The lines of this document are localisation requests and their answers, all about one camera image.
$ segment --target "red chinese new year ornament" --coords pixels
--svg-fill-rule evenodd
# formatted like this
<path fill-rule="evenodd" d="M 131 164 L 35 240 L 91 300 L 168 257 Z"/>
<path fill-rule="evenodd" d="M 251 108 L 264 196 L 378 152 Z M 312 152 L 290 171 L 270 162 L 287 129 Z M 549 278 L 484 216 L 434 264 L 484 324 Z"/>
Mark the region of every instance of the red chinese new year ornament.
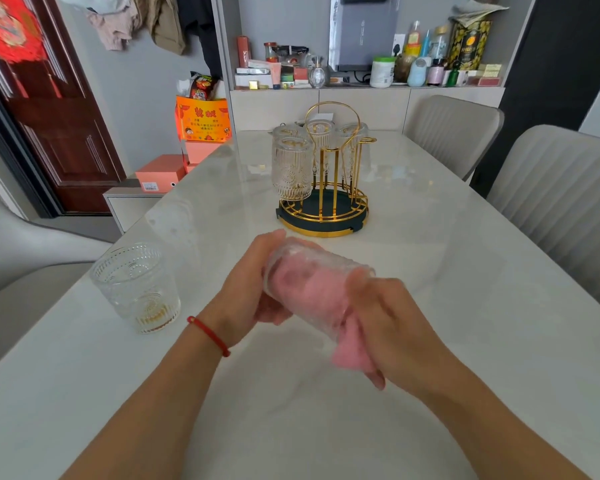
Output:
<path fill-rule="evenodd" d="M 40 25 L 23 0 L 0 0 L 0 58 L 9 64 L 11 74 L 16 79 L 22 95 L 28 97 L 11 64 L 42 61 L 46 67 L 48 57 Z M 56 96 L 61 98 L 62 94 L 48 69 L 47 73 Z"/>

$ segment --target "gray electronic device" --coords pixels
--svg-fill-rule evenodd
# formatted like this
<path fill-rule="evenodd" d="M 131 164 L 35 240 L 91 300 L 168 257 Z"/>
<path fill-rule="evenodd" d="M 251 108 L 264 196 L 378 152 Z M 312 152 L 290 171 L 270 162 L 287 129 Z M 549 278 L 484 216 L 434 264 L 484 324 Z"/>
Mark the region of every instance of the gray electronic device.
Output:
<path fill-rule="evenodd" d="M 329 67 L 370 70 L 377 55 L 391 55 L 400 0 L 355 3 L 331 0 Z"/>

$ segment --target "chair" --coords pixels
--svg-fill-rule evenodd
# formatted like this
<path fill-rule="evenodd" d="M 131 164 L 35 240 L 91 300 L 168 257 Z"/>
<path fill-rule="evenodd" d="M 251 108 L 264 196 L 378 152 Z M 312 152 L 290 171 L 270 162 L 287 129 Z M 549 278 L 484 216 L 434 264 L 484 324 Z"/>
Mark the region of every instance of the chair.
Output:
<path fill-rule="evenodd" d="M 487 200 L 600 303 L 600 138 L 525 131 Z"/>
<path fill-rule="evenodd" d="M 110 246 L 26 222 L 0 201 L 0 359 Z"/>
<path fill-rule="evenodd" d="M 502 129 L 504 113 L 489 106 L 431 96 L 418 107 L 406 135 L 466 180 Z"/>

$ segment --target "brown wooden door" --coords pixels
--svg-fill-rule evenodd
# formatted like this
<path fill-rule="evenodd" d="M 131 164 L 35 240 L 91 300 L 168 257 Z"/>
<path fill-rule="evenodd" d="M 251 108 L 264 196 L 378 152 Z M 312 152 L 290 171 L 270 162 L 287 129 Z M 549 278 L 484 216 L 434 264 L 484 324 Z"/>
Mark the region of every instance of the brown wooden door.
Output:
<path fill-rule="evenodd" d="M 24 1 L 38 19 L 48 60 L 0 60 L 0 92 L 64 210 L 109 212 L 102 193 L 125 177 L 111 137 L 56 1 Z"/>

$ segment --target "pink garment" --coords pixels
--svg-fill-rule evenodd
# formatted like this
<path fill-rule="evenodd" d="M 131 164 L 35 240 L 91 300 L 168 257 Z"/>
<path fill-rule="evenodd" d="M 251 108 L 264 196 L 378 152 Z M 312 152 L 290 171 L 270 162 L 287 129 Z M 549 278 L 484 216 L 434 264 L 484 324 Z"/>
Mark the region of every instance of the pink garment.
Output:
<path fill-rule="evenodd" d="M 269 289 L 286 309 L 337 341 L 334 365 L 375 372 L 360 319 L 349 307 L 345 281 L 350 272 L 321 266 L 302 253 L 284 255 L 269 272 Z"/>
<path fill-rule="evenodd" d="M 107 50 L 122 50 L 123 40 L 131 40 L 133 32 L 140 28 L 141 23 L 141 17 L 133 0 L 129 2 L 129 6 L 117 13 L 100 15 L 87 10 L 86 15 Z"/>

